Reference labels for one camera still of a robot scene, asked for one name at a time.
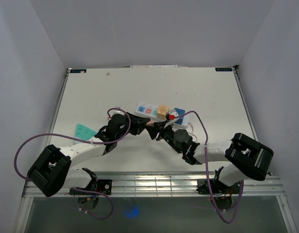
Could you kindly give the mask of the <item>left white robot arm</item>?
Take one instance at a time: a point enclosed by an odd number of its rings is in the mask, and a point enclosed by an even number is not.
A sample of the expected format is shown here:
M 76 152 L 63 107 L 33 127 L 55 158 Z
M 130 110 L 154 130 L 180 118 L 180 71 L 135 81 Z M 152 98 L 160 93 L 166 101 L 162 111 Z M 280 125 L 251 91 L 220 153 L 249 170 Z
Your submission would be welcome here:
M 62 188 L 77 188 L 92 194 L 99 190 L 96 174 L 87 168 L 75 169 L 75 166 L 108 154 L 116 148 L 118 140 L 125 134 L 140 134 L 151 122 L 150 118 L 139 117 L 130 113 L 113 114 L 106 126 L 99 129 L 88 143 L 57 148 L 49 145 L 44 148 L 29 169 L 28 178 L 51 197 Z

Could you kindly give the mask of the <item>pink small plug adapter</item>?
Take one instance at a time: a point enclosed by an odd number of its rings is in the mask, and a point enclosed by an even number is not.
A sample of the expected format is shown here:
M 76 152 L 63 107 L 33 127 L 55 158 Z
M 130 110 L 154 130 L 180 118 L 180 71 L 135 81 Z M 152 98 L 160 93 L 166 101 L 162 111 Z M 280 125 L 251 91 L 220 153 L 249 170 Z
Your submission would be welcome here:
M 149 122 L 147 122 L 147 125 L 148 125 L 148 126 L 153 126 L 153 125 L 154 125 L 154 121 L 153 121 L 153 120 L 150 120 Z

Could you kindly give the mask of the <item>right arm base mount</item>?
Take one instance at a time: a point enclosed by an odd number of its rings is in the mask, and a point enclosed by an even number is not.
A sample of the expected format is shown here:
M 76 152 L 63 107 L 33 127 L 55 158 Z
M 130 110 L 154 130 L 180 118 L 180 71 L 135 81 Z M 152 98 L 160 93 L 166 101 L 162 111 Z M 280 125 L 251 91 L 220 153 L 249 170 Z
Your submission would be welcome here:
M 210 180 L 210 185 L 212 189 L 212 193 L 216 202 L 217 207 L 221 211 L 232 210 L 236 207 L 236 202 L 233 203 L 232 197 L 233 194 L 239 194 L 241 182 L 237 182 L 233 184 L 231 187 L 217 187 L 214 185 L 213 180 Z M 206 179 L 198 179 L 197 180 L 197 189 L 196 191 L 199 194 L 210 194 L 208 183 Z

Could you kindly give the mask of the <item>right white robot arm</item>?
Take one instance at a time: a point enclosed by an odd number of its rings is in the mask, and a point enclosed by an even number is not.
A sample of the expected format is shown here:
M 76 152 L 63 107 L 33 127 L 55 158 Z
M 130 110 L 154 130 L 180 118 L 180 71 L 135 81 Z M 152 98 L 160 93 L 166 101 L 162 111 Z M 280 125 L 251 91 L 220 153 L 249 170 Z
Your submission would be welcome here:
M 274 156 L 272 149 L 243 133 L 236 133 L 230 141 L 205 145 L 194 142 L 185 129 L 174 131 L 168 121 L 151 123 L 146 130 L 151 139 L 166 141 L 190 165 L 230 162 L 219 168 L 213 179 L 219 193 L 244 179 L 264 181 Z

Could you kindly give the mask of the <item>beige cube socket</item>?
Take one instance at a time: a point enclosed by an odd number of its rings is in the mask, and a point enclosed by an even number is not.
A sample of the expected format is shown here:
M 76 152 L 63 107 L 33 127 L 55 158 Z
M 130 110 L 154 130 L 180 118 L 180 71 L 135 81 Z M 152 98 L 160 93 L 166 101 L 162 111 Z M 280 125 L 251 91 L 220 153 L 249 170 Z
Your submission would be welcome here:
M 159 105 L 157 109 L 157 118 L 166 120 L 166 114 L 169 112 L 169 107 L 166 105 Z

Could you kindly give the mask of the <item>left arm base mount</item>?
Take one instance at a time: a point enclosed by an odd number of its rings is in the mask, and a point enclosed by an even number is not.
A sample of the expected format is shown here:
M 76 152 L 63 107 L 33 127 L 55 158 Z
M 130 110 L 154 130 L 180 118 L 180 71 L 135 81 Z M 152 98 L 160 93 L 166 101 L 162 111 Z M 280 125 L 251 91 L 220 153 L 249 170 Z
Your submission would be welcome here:
M 112 193 L 112 180 L 110 179 L 102 179 L 96 180 L 94 183 L 89 184 L 87 188 L 80 188 L 81 190 L 89 190 L 95 192 L 101 192 L 106 195 L 111 195 Z M 89 197 L 78 197 L 78 206 L 85 211 L 91 211 L 96 208 L 99 202 L 99 195 L 84 193 L 74 189 L 69 190 L 70 195 L 90 195 Z

